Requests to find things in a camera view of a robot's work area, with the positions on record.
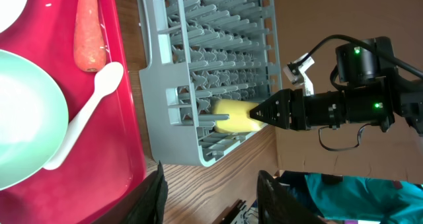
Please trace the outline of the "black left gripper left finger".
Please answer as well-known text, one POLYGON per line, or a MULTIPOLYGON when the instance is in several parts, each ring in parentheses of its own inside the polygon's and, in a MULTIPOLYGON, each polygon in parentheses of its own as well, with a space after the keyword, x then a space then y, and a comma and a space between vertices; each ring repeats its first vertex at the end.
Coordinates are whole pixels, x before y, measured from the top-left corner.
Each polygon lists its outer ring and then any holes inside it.
POLYGON ((168 184, 159 162, 156 171, 94 223, 162 224, 167 197, 168 184))

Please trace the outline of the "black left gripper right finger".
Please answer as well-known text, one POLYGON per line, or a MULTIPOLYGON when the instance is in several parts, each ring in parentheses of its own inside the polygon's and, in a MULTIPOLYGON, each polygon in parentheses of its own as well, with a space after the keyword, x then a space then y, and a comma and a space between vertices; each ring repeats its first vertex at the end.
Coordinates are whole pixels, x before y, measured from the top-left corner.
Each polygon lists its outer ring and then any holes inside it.
POLYGON ((259 224, 325 224, 265 170, 258 172, 256 200, 259 224))

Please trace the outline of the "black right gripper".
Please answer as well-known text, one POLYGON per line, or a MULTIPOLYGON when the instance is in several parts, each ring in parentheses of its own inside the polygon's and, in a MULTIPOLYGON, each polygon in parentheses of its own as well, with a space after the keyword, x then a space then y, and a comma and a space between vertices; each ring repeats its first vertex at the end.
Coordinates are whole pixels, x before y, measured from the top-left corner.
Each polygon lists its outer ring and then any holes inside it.
POLYGON ((303 89, 283 89, 276 95, 250 110, 250 118, 295 131, 339 128, 346 123, 346 103, 340 91, 305 96, 303 89))

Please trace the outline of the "yellow plastic cup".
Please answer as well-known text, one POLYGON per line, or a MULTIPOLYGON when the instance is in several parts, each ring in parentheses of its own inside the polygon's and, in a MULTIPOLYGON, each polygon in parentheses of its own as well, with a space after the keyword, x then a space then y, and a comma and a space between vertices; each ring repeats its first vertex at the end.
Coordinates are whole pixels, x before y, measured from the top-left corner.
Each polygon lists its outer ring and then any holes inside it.
POLYGON ((221 99, 214 103, 213 115, 228 115, 226 120, 215 122, 215 131, 219 133, 243 133, 260 131, 266 124, 250 117, 249 112, 258 103, 240 100, 221 99))

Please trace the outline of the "white plastic spoon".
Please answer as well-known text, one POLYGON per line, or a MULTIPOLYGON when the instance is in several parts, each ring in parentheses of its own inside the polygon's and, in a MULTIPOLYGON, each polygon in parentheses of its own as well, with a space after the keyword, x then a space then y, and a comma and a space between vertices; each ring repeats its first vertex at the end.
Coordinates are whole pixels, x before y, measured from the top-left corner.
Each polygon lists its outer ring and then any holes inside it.
POLYGON ((119 62, 107 63, 96 73, 92 96, 70 121, 62 144, 54 156, 43 166, 43 169, 54 170, 62 165, 100 101, 118 88, 123 75, 124 67, 119 62))

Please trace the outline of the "green bowl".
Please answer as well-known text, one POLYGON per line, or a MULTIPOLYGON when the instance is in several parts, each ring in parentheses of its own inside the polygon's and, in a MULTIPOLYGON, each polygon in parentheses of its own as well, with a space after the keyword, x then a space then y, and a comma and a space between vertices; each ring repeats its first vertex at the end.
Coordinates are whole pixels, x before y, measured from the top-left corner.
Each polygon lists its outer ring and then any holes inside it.
POLYGON ((58 84, 30 60, 1 51, 1 189, 38 172, 56 153, 69 112, 58 84))

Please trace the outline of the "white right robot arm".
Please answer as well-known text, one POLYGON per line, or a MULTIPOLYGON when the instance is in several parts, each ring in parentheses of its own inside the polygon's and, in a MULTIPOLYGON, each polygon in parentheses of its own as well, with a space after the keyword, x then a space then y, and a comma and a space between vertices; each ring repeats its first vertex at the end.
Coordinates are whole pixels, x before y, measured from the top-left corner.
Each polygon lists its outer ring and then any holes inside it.
POLYGON ((298 62, 288 64, 293 82, 305 80, 300 67, 329 40, 343 40, 335 49, 336 65, 330 74, 334 91, 311 94, 303 89, 282 89, 255 106, 249 116, 285 130, 336 129, 345 123, 378 126, 386 132, 403 117, 422 133, 422 80, 399 75, 404 69, 422 78, 422 71, 396 58, 386 36, 358 40, 335 34, 319 42, 298 62))

